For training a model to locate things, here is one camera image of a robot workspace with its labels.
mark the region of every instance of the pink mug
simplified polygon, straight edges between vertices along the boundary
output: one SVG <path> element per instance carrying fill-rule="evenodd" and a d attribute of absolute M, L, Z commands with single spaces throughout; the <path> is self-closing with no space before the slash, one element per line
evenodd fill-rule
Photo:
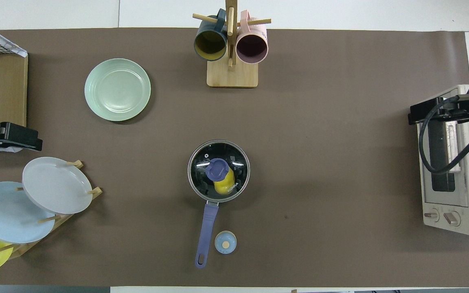
<path fill-rule="evenodd" d="M 265 24 L 248 25 L 248 21 L 257 20 L 249 16 L 249 11 L 242 11 L 240 28 L 236 40 L 236 54 L 238 59 L 246 63 L 260 63 L 267 57 L 267 29 Z"/>

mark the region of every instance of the light blue plate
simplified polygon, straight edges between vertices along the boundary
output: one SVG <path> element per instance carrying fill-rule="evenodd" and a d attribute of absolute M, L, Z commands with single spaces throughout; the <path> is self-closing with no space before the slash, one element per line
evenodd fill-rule
<path fill-rule="evenodd" d="M 55 221 L 38 224 L 37 221 L 54 216 L 36 206 L 18 182 L 0 182 L 0 241 L 5 243 L 31 243 L 42 239 L 54 227 Z"/>

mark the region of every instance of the toaster oven knob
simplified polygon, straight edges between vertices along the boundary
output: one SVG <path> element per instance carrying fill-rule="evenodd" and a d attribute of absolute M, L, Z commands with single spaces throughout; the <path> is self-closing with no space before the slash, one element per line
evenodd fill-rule
<path fill-rule="evenodd" d="M 438 217 L 437 213 L 425 213 L 424 216 L 431 219 L 437 219 Z"/>
<path fill-rule="evenodd" d="M 448 224 L 452 226 L 458 226 L 461 224 L 461 216 L 458 212 L 444 213 L 443 216 Z"/>
<path fill-rule="evenodd" d="M 424 213 L 423 216 L 425 218 L 430 218 L 433 221 L 439 221 L 439 211 L 437 211 L 435 208 L 432 208 L 429 213 Z"/>

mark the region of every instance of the dark blue mug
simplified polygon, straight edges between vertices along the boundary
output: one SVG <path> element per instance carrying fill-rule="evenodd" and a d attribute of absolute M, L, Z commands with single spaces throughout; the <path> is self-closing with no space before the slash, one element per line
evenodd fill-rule
<path fill-rule="evenodd" d="M 199 31 L 195 37 L 195 52 L 199 57 L 207 61 L 215 61 L 222 58 L 227 51 L 227 28 L 224 26 L 226 22 L 226 11 L 220 9 L 216 16 L 216 23 L 203 20 L 199 26 Z"/>

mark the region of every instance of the yellow bottle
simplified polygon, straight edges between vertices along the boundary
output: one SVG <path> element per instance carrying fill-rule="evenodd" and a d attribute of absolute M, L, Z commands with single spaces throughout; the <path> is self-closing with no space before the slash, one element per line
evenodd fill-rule
<path fill-rule="evenodd" d="M 206 175 L 219 195 L 228 195 L 235 187 L 235 173 L 226 161 L 221 158 L 214 158 L 206 168 Z"/>

